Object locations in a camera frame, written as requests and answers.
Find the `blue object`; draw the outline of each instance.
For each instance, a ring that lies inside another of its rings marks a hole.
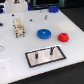
[[[37,31],[37,36],[41,39],[49,39],[51,37],[51,32],[47,29],[40,29]]]
[[[50,13],[56,13],[59,11],[59,7],[58,6],[50,6],[49,7],[49,12]]]

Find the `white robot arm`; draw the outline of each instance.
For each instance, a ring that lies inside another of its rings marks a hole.
[[[25,0],[6,0],[5,9],[6,13],[26,12],[28,6]]]

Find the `blue disc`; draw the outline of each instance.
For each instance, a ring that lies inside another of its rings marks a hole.
[[[51,32],[47,29],[40,29],[37,31],[37,36],[41,39],[49,39],[51,37]]]

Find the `red circular lid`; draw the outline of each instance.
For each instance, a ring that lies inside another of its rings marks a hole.
[[[67,42],[69,40],[69,36],[67,33],[61,33],[58,35],[58,40],[61,42]]]

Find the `blue circular object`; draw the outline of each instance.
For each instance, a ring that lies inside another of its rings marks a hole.
[[[47,29],[40,29],[37,31],[37,36],[41,39],[49,39],[51,37],[51,32]]]

